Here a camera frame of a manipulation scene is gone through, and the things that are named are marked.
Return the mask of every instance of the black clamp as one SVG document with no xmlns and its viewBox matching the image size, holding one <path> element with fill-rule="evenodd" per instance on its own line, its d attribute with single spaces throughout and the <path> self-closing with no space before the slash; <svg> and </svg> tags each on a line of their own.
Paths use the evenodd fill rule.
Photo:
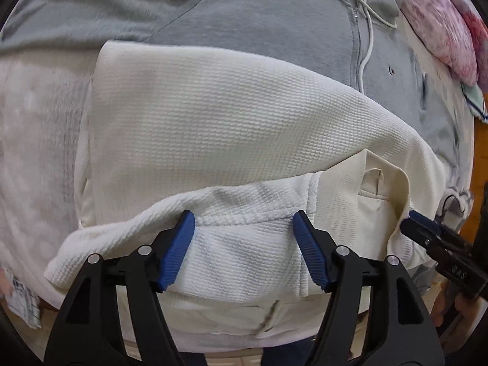
<svg viewBox="0 0 488 366">
<path fill-rule="evenodd" d="M 400 224 L 402 234 L 426 249 L 437 262 L 436 271 L 458 285 L 471 298 L 488 300 L 488 274 L 473 258 L 473 245 L 456 232 L 411 211 Z"/>
<path fill-rule="evenodd" d="M 175 228 L 126 257 L 89 256 L 56 317 L 46 347 L 48 366 L 184 366 L 157 293 L 174 283 L 195 229 L 185 211 Z M 129 357 L 120 330 L 116 286 L 127 287 L 134 334 L 143 362 Z"/>
<path fill-rule="evenodd" d="M 174 283 L 191 242 L 194 216 L 126 257 L 89 256 L 59 311 L 46 348 L 48 366 L 183 366 L 156 294 Z M 307 366 L 442 366 L 444 358 L 422 299 L 396 256 L 359 257 L 315 229 L 304 211 L 293 232 L 313 281 L 332 293 Z M 125 352 L 116 286 L 125 285 L 142 361 Z M 348 360 L 363 286 L 371 286 L 363 354 Z"/>
</svg>

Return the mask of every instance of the white towel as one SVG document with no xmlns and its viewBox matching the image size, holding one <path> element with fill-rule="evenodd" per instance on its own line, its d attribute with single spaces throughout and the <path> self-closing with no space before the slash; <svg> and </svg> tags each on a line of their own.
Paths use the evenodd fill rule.
<svg viewBox="0 0 488 366">
<path fill-rule="evenodd" d="M 77 209 L 82 226 L 97 226 L 71 234 L 50 262 L 45 276 L 64 287 L 90 253 L 125 254 L 188 208 L 197 231 L 173 290 L 240 303 L 306 296 L 288 228 L 300 208 L 313 218 L 316 172 L 368 148 L 405 171 L 412 206 L 430 217 L 445 187 L 430 147 L 366 96 L 290 63 L 214 48 L 107 43 L 82 138 Z M 339 204 L 348 205 L 346 184 L 328 187 Z M 223 185 L 233 187 L 206 188 Z M 321 218 L 344 244 L 356 236 L 350 210 Z M 398 243 L 407 268 L 425 261 Z"/>
</svg>

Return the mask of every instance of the grey sleeve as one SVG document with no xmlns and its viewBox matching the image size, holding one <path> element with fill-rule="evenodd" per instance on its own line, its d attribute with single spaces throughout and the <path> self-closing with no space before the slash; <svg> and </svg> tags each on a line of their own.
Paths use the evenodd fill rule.
<svg viewBox="0 0 488 366">
<path fill-rule="evenodd" d="M 419 135 L 432 148 L 435 155 L 448 162 L 452 170 L 457 169 L 459 161 L 459 133 L 456 124 L 435 91 L 429 75 L 424 77 L 424 92 L 420 115 Z"/>
<path fill-rule="evenodd" d="M 141 42 L 199 1 L 20 0 L 0 33 L 0 52 L 46 44 L 101 48 L 108 39 Z"/>
</svg>

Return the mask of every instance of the blue clamp jaw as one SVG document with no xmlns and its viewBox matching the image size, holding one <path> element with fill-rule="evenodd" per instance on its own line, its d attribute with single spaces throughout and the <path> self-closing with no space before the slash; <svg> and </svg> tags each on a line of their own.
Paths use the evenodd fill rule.
<svg viewBox="0 0 488 366">
<path fill-rule="evenodd" d="M 315 229 L 303 210 L 293 216 L 293 234 L 313 282 L 324 292 L 330 292 L 339 273 L 332 262 L 332 253 L 337 248 L 334 240 L 328 232 Z"/>
<path fill-rule="evenodd" d="M 195 233 L 195 215 L 186 210 L 173 229 L 158 234 L 152 246 L 160 258 L 158 286 L 163 292 L 175 283 Z"/>
</svg>

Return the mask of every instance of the folded cloth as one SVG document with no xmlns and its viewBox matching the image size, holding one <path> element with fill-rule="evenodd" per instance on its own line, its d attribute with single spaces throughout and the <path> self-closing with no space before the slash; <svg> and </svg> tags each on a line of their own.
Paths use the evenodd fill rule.
<svg viewBox="0 0 488 366">
<path fill-rule="evenodd" d="M 447 188 L 437 208 L 435 220 L 459 232 L 473 209 L 473 203 L 471 191 Z"/>
<path fill-rule="evenodd" d="M 64 293 L 45 279 L 43 271 L 64 239 L 79 227 L 74 195 L 80 191 L 73 189 L 73 171 L 80 120 L 98 54 L 99 50 L 32 49 L 0 58 L 0 99 L 4 101 L 0 260 L 57 308 Z M 395 98 L 387 100 L 385 107 L 415 126 L 414 114 L 404 111 L 419 115 L 419 109 L 416 102 L 408 101 L 400 103 L 406 106 L 400 110 Z M 424 101 L 426 106 L 431 102 Z M 444 115 L 429 107 L 425 113 L 425 123 L 435 122 L 438 133 L 444 134 Z M 419 134 L 429 143 L 428 137 Z M 460 151 L 469 154 L 469 147 L 463 145 Z"/>
<path fill-rule="evenodd" d="M 194 239 L 159 297 L 180 350 L 317 332 L 324 296 L 291 231 L 299 209 L 362 256 L 394 253 L 406 268 L 429 259 L 398 224 L 411 207 L 434 217 L 443 165 L 411 127 L 346 85 L 248 53 L 108 42 L 86 106 L 80 229 L 45 276 L 66 288 L 90 253 L 127 254 L 192 210 Z"/>
<path fill-rule="evenodd" d="M 404 0 L 402 11 L 425 46 L 463 82 L 478 81 L 473 41 L 450 0 Z"/>
<path fill-rule="evenodd" d="M 466 84 L 461 84 L 461 88 L 473 116 L 483 123 L 488 123 L 488 111 L 481 88 L 478 85 L 469 87 Z"/>
<path fill-rule="evenodd" d="M 471 0 L 451 0 L 463 17 L 473 40 L 478 63 L 478 85 L 488 93 L 488 28 Z"/>
<path fill-rule="evenodd" d="M 40 329 L 41 310 L 39 297 L 20 282 L 8 269 L 3 269 L 4 276 L 10 284 L 9 293 L 5 294 L 8 308 L 32 329 Z"/>
</svg>

